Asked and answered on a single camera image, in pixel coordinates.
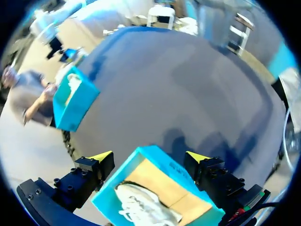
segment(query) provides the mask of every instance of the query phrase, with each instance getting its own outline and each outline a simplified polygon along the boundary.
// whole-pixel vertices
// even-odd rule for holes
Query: white sneaker
[[[123,215],[135,226],[176,226],[182,216],[161,204],[158,196],[150,190],[131,183],[123,183],[115,188],[122,202]]]

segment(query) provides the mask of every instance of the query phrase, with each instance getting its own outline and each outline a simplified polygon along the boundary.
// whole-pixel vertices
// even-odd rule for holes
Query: gray table
[[[285,109],[236,55],[185,33],[131,27],[108,37],[79,68],[101,90],[71,134],[80,154],[112,150],[116,170],[138,146],[156,144],[180,164],[188,150],[218,155],[247,188],[263,185]]]

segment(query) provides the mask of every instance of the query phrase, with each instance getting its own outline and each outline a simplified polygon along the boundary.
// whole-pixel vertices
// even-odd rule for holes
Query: person
[[[14,115],[23,124],[30,120],[44,126],[55,127],[52,98],[57,86],[39,72],[28,70],[18,74],[11,66],[7,66],[2,74],[1,82],[10,88],[8,104]]]

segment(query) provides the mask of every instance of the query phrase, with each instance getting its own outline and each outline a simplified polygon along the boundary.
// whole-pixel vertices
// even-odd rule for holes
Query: man's hand
[[[50,96],[54,96],[55,92],[57,91],[57,85],[55,85],[54,83],[50,83],[50,84],[48,84],[48,86],[46,87],[45,91],[46,91]]]
[[[37,99],[37,101],[39,104],[43,104],[46,101],[50,100],[51,98],[52,96],[46,90],[44,90],[42,94],[39,96],[39,98]]]

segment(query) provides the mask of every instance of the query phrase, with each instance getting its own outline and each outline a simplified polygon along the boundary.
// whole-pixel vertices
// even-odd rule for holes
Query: man's arm
[[[38,112],[38,109],[41,105],[48,100],[48,96],[46,92],[43,92],[41,96],[30,106],[24,106],[24,101],[22,101],[22,97],[20,98],[12,98],[10,100],[11,108],[13,113],[19,119],[19,121],[25,125],[29,120],[35,118],[35,120],[39,120],[42,118],[42,115]]]
[[[25,125],[37,113],[43,102],[38,98],[26,111],[23,113],[23,124]]]

